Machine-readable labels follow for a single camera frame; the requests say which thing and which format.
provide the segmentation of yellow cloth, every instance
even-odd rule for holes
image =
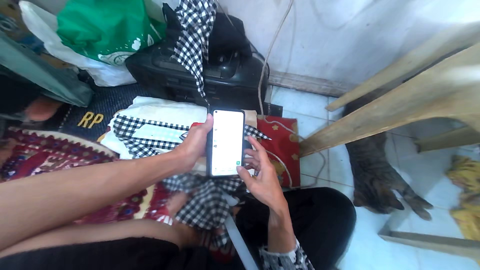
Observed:
[[[450,215],[466,239],[480,241],[480,162],[453,156],[452,168],[446,175],[463,188],[460,207],[451,210]]]

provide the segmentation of white wall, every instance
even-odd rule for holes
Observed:
[[[289,0],[219,0],[266,54]],[[479,0],[295,0],[270,56],[273,70],[360,83],[456,22]]]

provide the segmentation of cat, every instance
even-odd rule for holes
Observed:
[[[372,101],[366,95],[345,106],[343,116]],[[396,190],[422,219],[432,217],[425,209],[433,206],[418,196],[400,174],[388,163],[385,155],[385,132],[345,144],[353,173],[353,205],[365,207],[378,214],[389,214],[393,210],[405,209],[392,190]]]

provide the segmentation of white cord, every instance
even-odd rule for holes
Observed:
[[[225,13],[225,15],[227,15],[227,13],[223,10],[222,6],[220,5],[220,3],[218,2],[218,0],[215,0],[216,4],[220,7],[220,9],[222,10],[223,13]],[[268,48],[268,51],[267,51],[267,55],[265,56],[265,60],[264,60],[264,65],[262,67],[262,74],[260,75],[260,82],[258,84],[258,103],[260,104],[260,112],[261,112],[261,115],[263,116],[263,119],[266,123],[268,124],[272,124],[272,123],[275,123],[275,124],[279,124],[281,127],[285,128],[286,130],[292,132],[293,134],[295,134],[297,137],[301,138],[302,140],[305,140],[304,137],[300,136],[300,134],[298,134],[297,132],[287,128],[284,124],[278,122],[278,121],[268,121],[266,119],[266,116],[264,115],[264,105],[263,105],[263,102],[262,102],[262,95],[261,95],[261,92],[262,92],[262,81],[264,79],[264,76],[265,76],[265,68],[267,66],[267,61],[268,61],[268,58],[270,57],[270,53],[272,52],[272,48],[273,48],[273,44],[275,43],[275,40],[276,38],[278,37],[278,33],[280,32],[280,29],[282,28],[283,26],[283,23],[285,22],[285,19],[287,18],[288,16],[288,13],[290,12],[290,9],[292,8],[292,5],[293,5],[293,0],[290,0],[290,3],[288,4],[288,7],[287,7],[287,10],[285,11],[285,14],[283,15],[282,17],[282,20],[280,21],[280,24],[278,25],[278,28],[276,29],[275,31],[275,34],[273,36],[273,39],[272,41],[270,42],[270,47]],[[227,15],[227,18],[228,20],[230,21],[230,23],[233,25],[233,27],[235,27],[235,25],[233,24],[233,22],[230,20],[229,16]],[[320,174],[322,173],[323,169],[325,168],[325,165],[326,165],[326,158],[325,156],[319,151],[317,150],[315,147],[311,146],[313,148],[313,150],[315,150],[316,153],[318,153],[324,163],[322,165],[322,167],[320,168],[320,170],[318,171],[318,174],[317,176],[315,177],[315,182],[313,184],[309,184],[309,185],[303,185],[303,186],[299,186],[299,187],[296,187],[296,188],[307,188],[307,187],[314,187],[314,186],[317,186],[318,184],[318,178],[320,178]],[[274,153],[272,152],[269,152],[267,151],[269,154],[271,154],[272,156],[274,156],[282,165],[283,167],[285,168],[286,172],[287,172],[287,175],[288,175],[288,178],[289,178],[289,187],[293,189],[292,187],[292,178],[290,176],[290,172],[288,171],[287,169],[287,166],[285,165],[285,163],[278,157],[276,156]]]

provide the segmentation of knee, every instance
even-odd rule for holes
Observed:
[[[347,220],[356,221],[357,213],[352,201],[340,191],[330,187],[311,188],[314,201],[319,204],[328,205],[343,214]]]

